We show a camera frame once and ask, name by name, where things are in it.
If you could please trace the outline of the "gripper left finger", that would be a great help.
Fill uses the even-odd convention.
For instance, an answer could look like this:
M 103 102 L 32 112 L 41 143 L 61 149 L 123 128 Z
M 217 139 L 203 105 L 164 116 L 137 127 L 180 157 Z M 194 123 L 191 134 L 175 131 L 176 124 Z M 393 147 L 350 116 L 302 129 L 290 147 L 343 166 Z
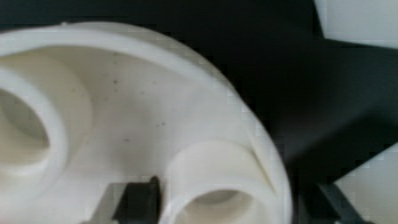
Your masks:
M 95 215 L 82 224 L 159 224 L 162 207 L 160 180 L 112 183 Z

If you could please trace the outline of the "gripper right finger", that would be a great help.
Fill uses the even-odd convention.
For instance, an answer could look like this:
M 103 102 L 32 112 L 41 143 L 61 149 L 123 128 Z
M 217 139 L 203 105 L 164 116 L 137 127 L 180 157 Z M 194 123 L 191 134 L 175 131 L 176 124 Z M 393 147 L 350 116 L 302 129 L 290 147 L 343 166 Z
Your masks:
M 313 184 L 299 194 L 299 224 L 374 224 L 334 184 Z

